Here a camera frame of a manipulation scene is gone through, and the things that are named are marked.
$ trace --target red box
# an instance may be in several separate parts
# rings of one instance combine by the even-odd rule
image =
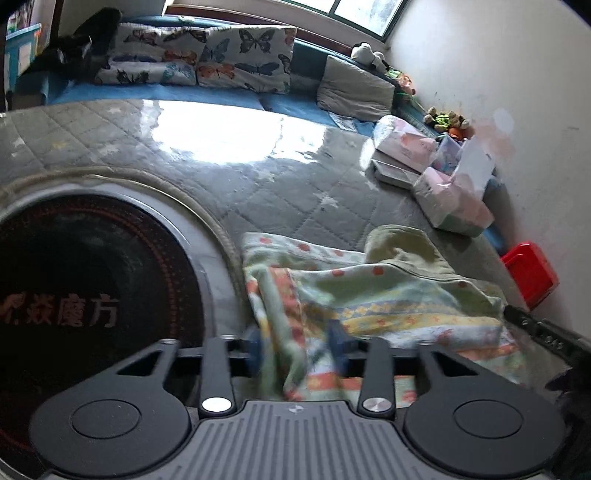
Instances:
[[[536,308],[560,283],[552,265],[534,243],[517,245],[502,260],[530,310]]]

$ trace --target metal button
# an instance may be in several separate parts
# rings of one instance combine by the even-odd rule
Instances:
[[[212,411],[214,413],[221,413],[223,411],[229,410],[232,406],[232,402],[224,397],[209,397],[203,400],[201,406],[204,408],[204,410]]]
[[[392,402],[382,397],[366,398],[362,405],[366,410],[373,411],[374,413],[381,413],[392,408]]]

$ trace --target stuffed animal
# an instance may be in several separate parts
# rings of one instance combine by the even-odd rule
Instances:
[[[470,121],[463,115],[458,115],[453,111],[437,113],[437,109],[433,106],[427,110],[423,123],[433,127],[437,133],[447,132],[454,140],[458,141],[464,140],[464,130],[470,127]]]
[[[400,88],[407,95],[415,95],[417,91],[414,88],[413,80],[406,73],[400,70],[388,70],[386,77],[390,77],[398,82]]]
[[[380,51],[374,52],[369,43],[363,42],[355,45],[351,50],[351,58],[369,70],[376,70],[382,74],[389,70],[389,65],[384,60],[384,54]]]

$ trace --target gray ridged panel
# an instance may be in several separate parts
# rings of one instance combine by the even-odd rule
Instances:
[[[345,402],[250,401],[204,421],[170,462],[142,480],[441,480],[391,424],[361,418]],[[49,475],[46,480],[57,480]],[[536,475],[535,480],[548,480]]]

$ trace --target blanket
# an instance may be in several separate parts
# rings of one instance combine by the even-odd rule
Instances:
[[[456,274],[420,230],[378,227],[363,253],[267,233],[246,233],[242,249],[262,334],[265,399],[357,404],[361,379],[340,378],[325,343],[332,319],[353,336],[377,335],[398,348],[437,342],[526,383],[524,357],[502,321],[500,289]],[[409,406],[413,377],[395,384],[397,406]]]

